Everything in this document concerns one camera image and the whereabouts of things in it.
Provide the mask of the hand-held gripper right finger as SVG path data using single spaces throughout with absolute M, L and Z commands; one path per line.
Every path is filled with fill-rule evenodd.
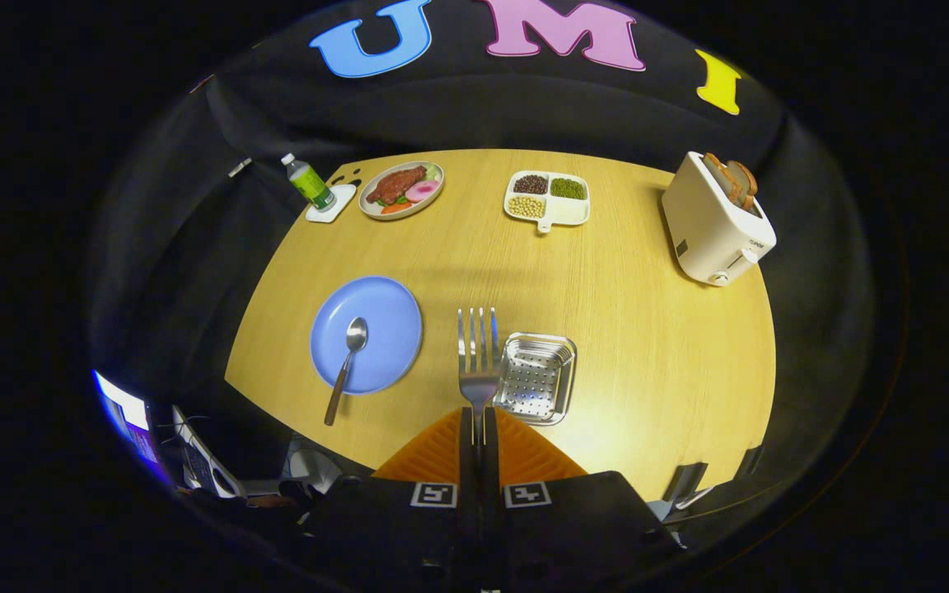
M 588 473 L 502 410 L 481 438 L 481 574 L 498 592 L 628 592 L 681 546 L 616 470 Z

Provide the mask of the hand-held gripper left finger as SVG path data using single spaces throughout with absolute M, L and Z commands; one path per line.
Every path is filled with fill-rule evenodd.
M 471 413 L 458 409 L 379 474 L 345 476 L 310 514 L 310 569 L 347 592 L 453 592 L 477 519 Z

